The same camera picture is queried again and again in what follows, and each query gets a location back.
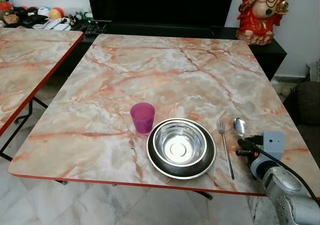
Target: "figurine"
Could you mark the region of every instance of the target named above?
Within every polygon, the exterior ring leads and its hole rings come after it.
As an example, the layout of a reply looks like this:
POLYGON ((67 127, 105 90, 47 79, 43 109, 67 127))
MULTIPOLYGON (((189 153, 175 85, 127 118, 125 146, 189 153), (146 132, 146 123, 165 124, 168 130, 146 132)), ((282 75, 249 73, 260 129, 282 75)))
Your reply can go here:
POLYGON ((71 26, 75 26, 75 25, 79 24, 79 22, 80 22, 80 20, 77 17, 77 15, 72 16, 71 14, 69 14, 69 18, 70 18, 70 25, 71 26))
POLYGON ((248 45, 265 45, 271 43, 274 33, 273 25, 279 26, 282 16, 288 10, 285 0, 242 0, 240 28, 236 37, 248 45))

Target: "plastic cup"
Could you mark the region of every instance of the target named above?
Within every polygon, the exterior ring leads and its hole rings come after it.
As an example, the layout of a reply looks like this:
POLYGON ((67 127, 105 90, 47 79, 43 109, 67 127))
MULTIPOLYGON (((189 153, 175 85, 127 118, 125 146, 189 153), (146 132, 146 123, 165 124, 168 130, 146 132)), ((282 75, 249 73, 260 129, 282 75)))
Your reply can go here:
POLYGON ((147 102, 137 103, 131 108, 130 114, 138 133, 147 134, 152 130, 155 112, 154 106, 147 102))

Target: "metal spoon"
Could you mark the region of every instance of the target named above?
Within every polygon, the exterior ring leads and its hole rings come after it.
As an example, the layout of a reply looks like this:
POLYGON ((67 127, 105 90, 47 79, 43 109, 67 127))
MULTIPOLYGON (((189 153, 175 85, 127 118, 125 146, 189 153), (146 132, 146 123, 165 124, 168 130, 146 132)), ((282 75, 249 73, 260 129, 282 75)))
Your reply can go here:
POLYGON ((246 134, 246 122, 240 117, 235 118, 233 120, 233 131, 241 137, 242 140, 244 140, 246 134))

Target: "metal fork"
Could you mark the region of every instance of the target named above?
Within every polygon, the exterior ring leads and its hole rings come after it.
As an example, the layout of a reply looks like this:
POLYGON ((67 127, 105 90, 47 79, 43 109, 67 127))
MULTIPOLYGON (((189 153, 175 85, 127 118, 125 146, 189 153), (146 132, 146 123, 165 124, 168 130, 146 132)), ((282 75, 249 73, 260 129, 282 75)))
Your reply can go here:
POLYGON ((230 178, 233 180, 233 179, 235 179, 234 171, 232 170, 230 157, 229 157, 229 152, 228 152, 228 149, 227 149, 226 140, 225 140, 225 136, 224 136, 225 124, 220 118, 218 118, 217 121, 216 121, 216 128, 218 129, 218 132, 222 135, 222 140, 223 140, 223 145, 224 145, 224 150, 225 150, 225 156, 226 156, 226 162, 228 164, 230 178))

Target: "marble tabletop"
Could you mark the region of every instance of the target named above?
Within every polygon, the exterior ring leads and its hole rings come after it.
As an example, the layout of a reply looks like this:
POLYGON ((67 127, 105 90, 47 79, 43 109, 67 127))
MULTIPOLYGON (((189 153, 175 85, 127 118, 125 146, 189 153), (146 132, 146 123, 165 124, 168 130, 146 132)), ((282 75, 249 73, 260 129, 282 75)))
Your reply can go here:
POLYGON ((0 28, 0 135, 82 37, 79 31, 0 28))
POLYGON ((248 135, 283 131, 282 161, 320 197, 320 171, 266 75, 242 41, 99 35, 31 131, 8 171, 19 177, 262 195, 244 157, 238 157, 232 120, 248 135), (153 168, 147 136, 130 108, 148 102, 154 124, 188 118, 212 135, 217 156, 201 177, 177 180, 153 168), (230 180, 218 117, 234 171, 230 180))

